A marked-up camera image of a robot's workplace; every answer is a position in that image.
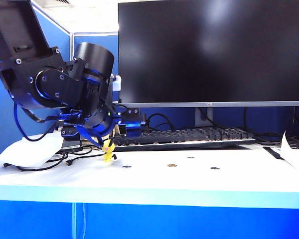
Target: black keyboard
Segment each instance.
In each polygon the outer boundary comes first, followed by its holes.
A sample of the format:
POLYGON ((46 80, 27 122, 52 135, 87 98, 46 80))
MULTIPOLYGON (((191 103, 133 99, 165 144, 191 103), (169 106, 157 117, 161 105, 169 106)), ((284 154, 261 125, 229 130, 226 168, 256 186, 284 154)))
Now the black keyboard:
POLYGON ((251 143, 255 143, 251 133, 238 128, 217 127, 143 132, 138 138, 114 137, 115 151, 219 148, 251 143))

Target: black robotic arm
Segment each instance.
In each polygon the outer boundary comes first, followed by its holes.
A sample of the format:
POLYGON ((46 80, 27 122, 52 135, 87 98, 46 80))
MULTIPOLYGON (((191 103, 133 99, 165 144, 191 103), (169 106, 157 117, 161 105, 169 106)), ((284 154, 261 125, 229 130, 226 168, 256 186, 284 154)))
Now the black robotic arm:
POLYGON ((86 42, 72 61, 64 62, 60 50, 48 46, 29 0, 0 0, 0 79, 15 108, 20 106, 33 120, 61 121, 97 146, 103 146, 102 137, 115 125, 141 123, 139 110, 121 114, 112 103, 113 63, 111 52, 86 42), (30 111, 37 108, 61 113, 39 119, 30 111))

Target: white desk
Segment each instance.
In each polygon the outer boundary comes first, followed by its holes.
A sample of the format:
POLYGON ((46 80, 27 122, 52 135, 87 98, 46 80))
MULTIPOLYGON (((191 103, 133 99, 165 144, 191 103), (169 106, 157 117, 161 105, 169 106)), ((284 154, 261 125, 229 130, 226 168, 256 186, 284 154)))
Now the white desk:
POLYGON ((38 172, 0 163, 0 200, 299 208, 299 171, 251 148, 117 152, 116 162, 85 158, 38 172))

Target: computer monitor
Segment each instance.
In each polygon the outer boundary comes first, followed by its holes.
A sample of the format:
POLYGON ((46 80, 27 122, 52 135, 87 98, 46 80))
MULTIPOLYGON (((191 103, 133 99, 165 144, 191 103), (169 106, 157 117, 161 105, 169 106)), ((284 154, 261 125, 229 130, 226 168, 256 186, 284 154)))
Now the computer monitor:
POLYGON ((299 0, 119 4, 128 107, 299 106, 299 0))

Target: yellow toy figure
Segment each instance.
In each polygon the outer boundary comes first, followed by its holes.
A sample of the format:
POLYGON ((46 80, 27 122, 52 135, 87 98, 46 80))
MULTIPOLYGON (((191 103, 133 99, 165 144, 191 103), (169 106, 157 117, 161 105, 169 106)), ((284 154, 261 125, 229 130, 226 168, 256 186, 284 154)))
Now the yellow toy figure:
POLYGON ((102 147, 102 151, 104 152, 104 156, 103 156, 104 162, 109 162, 111 161, 112 158, 114 158, 114 160, 117 159, 116 155, 112 153, 114 151, 114 148, 115 145, 112 139, 107 139, 104 141, 102 147))

